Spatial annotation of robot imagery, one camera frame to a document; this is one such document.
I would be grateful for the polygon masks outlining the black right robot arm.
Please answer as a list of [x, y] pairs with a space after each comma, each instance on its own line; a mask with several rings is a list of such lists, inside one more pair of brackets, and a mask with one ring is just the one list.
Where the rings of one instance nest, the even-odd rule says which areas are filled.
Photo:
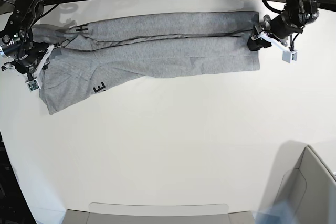
[[39, 73], [48, 68], [50, 54], [60, 47], [59, 43], [33, 41], [32, 27], [45, 15], [44, 1], [15, 0], [13, 13], [1, 31], [1, 56], [13, 59], [1, 69], [15, 68], [28, 82], [37, 79]]

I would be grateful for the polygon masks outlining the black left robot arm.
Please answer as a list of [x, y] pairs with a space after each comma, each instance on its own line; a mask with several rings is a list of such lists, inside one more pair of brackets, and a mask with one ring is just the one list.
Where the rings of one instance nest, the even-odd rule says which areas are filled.
[[266, 15], [263, 22], [255, 26], [247, 43], [251, 51], [268, 48], [277, 42], [286, 46], [292, 34], [301, 34], [306, 25], [319, 17], [317, 0], [286, 0], [282, 10], [271, 7], [267, 0], [262, 2], [277, 16], [271, 19]]

